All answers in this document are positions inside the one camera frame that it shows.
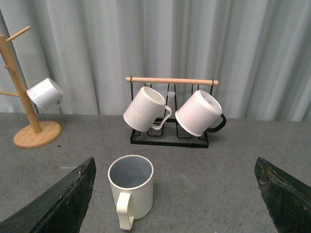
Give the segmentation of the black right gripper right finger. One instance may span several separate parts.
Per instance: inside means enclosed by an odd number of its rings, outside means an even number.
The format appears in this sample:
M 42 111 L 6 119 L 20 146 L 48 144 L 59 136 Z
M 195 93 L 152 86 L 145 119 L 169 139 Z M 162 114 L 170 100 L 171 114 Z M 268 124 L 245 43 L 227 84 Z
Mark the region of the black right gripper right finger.
M 311 231 L 311 188 L 259 157 L 254 168 L 261 196 L 279 233 Z

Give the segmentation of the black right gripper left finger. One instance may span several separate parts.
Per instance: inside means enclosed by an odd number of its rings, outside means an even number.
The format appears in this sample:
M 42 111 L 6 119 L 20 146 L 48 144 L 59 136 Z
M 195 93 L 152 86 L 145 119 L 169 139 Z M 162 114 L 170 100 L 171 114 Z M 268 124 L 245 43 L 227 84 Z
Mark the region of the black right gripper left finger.
M 90 157 L 30 204 L 1 222 L 2 233 L 78 233 L 96 175 Z

